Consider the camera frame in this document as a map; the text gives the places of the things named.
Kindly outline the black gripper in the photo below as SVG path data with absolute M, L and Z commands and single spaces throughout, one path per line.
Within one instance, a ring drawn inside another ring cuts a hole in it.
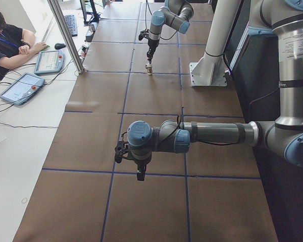
M 148 51 L 146 53 L 146 55 L 147 55 L 147 62 L 149 64 L 151 64 L 152 63 L 152 58 L 154 56 L 154 53 L 155 53 L 155 51 L 156 51 L 156 49 L 157 49 L 157 47 L 159 45 L 159 41 L 158 40 L 149 39 L 147 44 L 149 46 L 149 49 L 148 49 Z
M 147 162 L 139 161 L 137 162 L 137 173 L 136 177 L 138 181 L 144 181 L 145 180 L 145 173 L 147 168 Z

